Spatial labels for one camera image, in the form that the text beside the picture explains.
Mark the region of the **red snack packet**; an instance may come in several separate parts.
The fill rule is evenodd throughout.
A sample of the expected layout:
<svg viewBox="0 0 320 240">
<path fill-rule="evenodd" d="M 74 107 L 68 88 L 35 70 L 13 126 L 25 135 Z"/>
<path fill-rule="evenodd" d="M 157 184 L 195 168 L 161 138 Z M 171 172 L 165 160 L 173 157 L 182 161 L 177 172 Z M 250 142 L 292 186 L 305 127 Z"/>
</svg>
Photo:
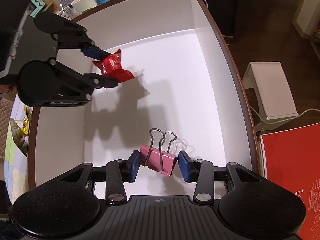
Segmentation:
<svg viewBox="0 0 320 240">
<path fill-rule="evenodd" d="M 94 66 L 100 69 L 101 75 L 115 79 L 119 83 L 124 83 L 135 76 L 129 71 L 122 68 L 121 65 L 121 49 L 107 56 L 103 60 L 93 61 Z"/>
</svg>

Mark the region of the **pink binder clip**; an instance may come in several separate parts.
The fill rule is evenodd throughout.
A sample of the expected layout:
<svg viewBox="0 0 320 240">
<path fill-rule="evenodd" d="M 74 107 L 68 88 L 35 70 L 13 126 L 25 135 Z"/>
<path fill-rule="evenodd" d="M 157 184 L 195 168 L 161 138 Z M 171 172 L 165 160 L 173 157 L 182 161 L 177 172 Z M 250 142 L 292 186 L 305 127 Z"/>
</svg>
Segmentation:
<svg viewBox="0 0 320 240">
<path fill-rule="evenodd" d="M 159 132 L 162 137 L 159 140 L 159 144 L 157 148 L 154 148 L 154 137 L 152 133 L 156 131 Z M 162 149 L 162 146 L 165 143 L 166 135 L 172 135 L 173 138 L 170 140 L 168 144 L 168 148 L 166 150 Z M 170 148 L 172 143 L 177 139 L 177 135 L 174 132 L 167 131 L 163 132 L 158 128 L 152 128 L 149 130 L 149 136 L 151 141 L 149 145 L 140 146 L 140 164 L 143 166 L 147 166 L 149 169 L 159 172 L 162 175 L 170 177 L 177 163 L 178 156 L 170 153 Z"/>
</svg>

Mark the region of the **yellow foil snack pouch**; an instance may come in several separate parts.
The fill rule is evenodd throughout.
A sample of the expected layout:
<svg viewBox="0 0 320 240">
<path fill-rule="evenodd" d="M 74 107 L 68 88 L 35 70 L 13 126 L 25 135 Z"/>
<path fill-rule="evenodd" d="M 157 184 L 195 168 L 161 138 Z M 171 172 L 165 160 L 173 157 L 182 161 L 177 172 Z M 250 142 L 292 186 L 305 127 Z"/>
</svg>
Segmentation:
<svg viewBox="0 0 320 240">
<path fill-rule="evenodd" d="M 24 117 L 22 119 L 22 127 L 18 129 L 17 146 L 25 156 L 28 156 L 28 141 L 30 134 L 30 126 L 32 120 L 33 108 L 24 106 Z"/>
</svg>

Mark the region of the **patterned cup with spoon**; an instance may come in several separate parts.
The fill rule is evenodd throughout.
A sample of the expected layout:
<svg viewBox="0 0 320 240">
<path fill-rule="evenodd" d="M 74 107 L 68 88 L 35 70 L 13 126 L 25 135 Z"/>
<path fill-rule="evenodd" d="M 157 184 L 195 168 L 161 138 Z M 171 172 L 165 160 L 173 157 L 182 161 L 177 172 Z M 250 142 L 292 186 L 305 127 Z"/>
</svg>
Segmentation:
<svg viewBox="0 0 320 240">
<path fill-rule="evenodd" d="M 70 4 L 67 7 L 65 7 L 64 9 L 61 9 L 61 11 L 59 12 L 59 16 L 65 18 L 65 19 L 68 19 L 68 20 L 72 20 L 73 18 L 75 18 L 73 6 Z"/>
</svg>

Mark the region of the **white mug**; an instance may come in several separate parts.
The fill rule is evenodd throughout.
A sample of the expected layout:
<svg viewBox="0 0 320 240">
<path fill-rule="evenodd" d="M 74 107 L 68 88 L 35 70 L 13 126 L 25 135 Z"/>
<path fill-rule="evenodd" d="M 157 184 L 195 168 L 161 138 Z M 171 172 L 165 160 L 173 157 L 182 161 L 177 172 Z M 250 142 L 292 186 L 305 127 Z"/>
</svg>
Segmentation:
<svg viewBox="0 0 320 240">
<path fill-rule="evenodd" d="M 95 0 L 73 0 L 71 5 L 78 11 L 78 13 L 83 13 L 89 9 L 97 6 Z"/>
</svg>

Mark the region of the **teal toaster oven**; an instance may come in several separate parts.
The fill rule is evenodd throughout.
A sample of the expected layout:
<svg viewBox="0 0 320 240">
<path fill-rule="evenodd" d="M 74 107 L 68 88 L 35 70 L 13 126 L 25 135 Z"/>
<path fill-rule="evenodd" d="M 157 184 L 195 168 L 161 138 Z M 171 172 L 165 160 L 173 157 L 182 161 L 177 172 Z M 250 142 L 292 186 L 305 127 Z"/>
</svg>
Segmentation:
<svg viewBox="0 0 320 240">
<path fill-rule="evenodd" d="M 43 0 L 30 0 L 27 13 L 29 16 L 35 17 L 45 6 Z"/>
</svg>

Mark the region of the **brown cardboard box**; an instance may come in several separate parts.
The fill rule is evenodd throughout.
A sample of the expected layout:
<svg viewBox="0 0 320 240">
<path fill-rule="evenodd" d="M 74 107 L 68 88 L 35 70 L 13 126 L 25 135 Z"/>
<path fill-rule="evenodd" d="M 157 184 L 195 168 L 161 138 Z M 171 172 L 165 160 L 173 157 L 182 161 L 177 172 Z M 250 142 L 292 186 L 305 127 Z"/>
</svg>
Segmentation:
<svg viewBox="0 0 320 240">
<path fill-rule="evenodd" d="M 174 150 L 257 171 L 257 139 L 241 77 L 202 0 L 111 0 L 76 22 L 103 50 L 121 49 L 136 78 L 82 107 L 34 111 L 35 183 L 80 163 L 103 166 L 175 132 Z"/>
</svg>

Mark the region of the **plaid tablecloth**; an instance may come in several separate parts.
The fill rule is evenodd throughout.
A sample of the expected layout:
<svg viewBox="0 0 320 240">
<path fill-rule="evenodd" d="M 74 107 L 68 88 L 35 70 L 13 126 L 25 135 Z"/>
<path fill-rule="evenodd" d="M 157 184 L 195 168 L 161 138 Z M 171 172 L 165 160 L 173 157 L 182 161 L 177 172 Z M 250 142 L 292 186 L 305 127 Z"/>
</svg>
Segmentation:
<svg viewBox="0 0 320 240">
<path fill-rule="evenodd" d="M 15 97 L 9 124 L 4 155 L 4 180 L 12 203 L 28 191 L 28 156 L 18 148 L 18 129 L 22 127 L 25 104 Z"/>
</svg>

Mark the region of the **red Motul board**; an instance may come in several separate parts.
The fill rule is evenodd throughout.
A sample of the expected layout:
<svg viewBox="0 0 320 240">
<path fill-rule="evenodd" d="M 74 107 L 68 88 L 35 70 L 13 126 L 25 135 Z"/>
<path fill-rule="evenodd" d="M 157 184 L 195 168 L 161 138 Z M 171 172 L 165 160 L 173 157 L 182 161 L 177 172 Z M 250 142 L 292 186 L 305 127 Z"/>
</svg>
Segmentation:
<svg viewBox="0 0 320 240">
<path fill-rule="evenodd" d="M 260 175 L 304 202 L 299 237 L 319 239 L 319 123 L 261 135 L 259 161 Z"/>
</svg>

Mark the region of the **white stool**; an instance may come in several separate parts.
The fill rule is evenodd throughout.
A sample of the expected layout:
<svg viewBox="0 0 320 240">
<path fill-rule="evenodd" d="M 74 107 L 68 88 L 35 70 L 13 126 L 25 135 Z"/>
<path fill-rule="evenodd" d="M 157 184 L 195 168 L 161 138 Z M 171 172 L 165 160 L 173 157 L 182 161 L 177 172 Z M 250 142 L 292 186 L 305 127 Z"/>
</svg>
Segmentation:
<svg viewBox="0 0 320 240">
<path fill-rule="evenodd" d="M 273 130 L 298 116 L 280 62 L 250 62 L 242 79 L 244 89 L 254 89 L 260 122 L 255 131 Z"/>
</svg>

